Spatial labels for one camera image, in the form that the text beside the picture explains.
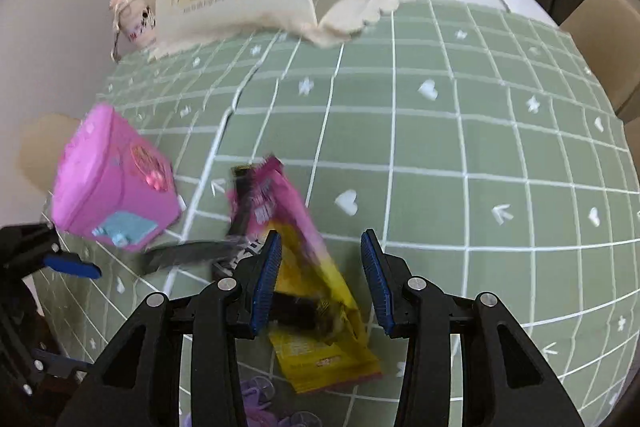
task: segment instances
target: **white wall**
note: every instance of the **white wall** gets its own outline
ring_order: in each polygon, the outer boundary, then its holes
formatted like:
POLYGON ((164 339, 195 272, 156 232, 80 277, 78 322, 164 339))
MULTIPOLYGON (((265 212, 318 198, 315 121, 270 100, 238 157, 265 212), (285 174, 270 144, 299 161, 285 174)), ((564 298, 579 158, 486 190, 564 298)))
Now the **white wall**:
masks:
POLYGON ((113 70, 109 0, 0 0, 0 224, 38 219, 43 196, 15 169, 20 126, 81 118, 113 70))

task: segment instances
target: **green tablecloth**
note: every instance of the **green tablecloth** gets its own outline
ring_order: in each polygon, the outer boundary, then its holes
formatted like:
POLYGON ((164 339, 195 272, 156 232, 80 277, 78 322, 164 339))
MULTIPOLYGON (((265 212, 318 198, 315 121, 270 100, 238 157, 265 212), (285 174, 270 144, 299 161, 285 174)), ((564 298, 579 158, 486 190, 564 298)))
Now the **green tablecloth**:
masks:
MULTIPOLYGON (((585 423, 608 414, 640 328, 638 179, 622 123, 568 35, 433 0, 404 4, 337 48, 265 32, 156 62, 131 55, 107 84, 99 99, 174 163, 186 210, 159 242, 223 237, 230 167, 268 153, 308 204, 385 375, 295 397, 266 338, 238 343, 241 375, 272 375, 277 409, 311 410, 325 427, 392 425, 406 342, 371 320, 358 238, 373 228, 388 253, 447 293, 499 295, 585 423)), ((207 285, 204 268, 141 279, 129 254, 63 237, 104 274, 36 277, 75 357, 95 359, 152 291, 178 298, 207 285)), ((452 345, 450 423, 459 425, 452 345)), ((190 349, 185 341, 183 413, 190 349)))

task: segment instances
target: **metal screw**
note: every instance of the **metal screw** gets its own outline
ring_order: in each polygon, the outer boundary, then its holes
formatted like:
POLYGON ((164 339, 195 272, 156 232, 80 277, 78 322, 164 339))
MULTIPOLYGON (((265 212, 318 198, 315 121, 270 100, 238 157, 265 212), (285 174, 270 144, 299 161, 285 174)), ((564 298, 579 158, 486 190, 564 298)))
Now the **metal screw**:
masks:
POLYGON ((489 308, 495 306, 498 303, 498 298, 492 293, 483 293, 480 296, 480 302, 489 308))
POLYGON ((409 279, 406 283, 412 290, 420 291, 427 288, 427 281, 422 277, 411 277, 411 279, 409 279))
POLYGON ((164 302, 164 295, 161 293, 152 293, 146 298, 146 304, 152 308, 158 308, 164 302))
POLYGON ((218 288, 222 291, 228 292, 236 287, 236 280, 233 277, 225 277, 224 279, 220 279, 218 281, 218 288))

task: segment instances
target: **pink trash bin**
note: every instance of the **pink trash bin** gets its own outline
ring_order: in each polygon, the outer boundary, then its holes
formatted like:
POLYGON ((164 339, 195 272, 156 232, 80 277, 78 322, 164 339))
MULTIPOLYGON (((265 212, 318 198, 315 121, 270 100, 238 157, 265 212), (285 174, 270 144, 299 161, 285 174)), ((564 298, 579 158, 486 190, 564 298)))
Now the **pink trash bin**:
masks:
POLYGON ((171 163, 113 107, 92 108, 58 164, 56 226, 138 251, 178 216, 171 163))

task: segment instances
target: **candy wrapper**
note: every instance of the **candy wrapper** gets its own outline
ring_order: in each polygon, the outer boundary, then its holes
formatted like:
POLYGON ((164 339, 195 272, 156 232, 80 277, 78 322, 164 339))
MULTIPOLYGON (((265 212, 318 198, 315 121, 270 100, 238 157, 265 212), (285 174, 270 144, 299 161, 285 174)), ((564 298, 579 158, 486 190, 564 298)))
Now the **candy wrapper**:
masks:
MULTIPOLYGON (((236 212, 236 194, 230 192, 229 197, 236 212)), ((270 329, 280 368, 295 391, 306 393, 380 375, 358 306, 277 158, 272 156, 255 169, 251 200, 249 238, 263 238, 269 230, 282 236, 276 291, 321 299, 335 323, 331 336, 323 339, 277 325, 270 329)))

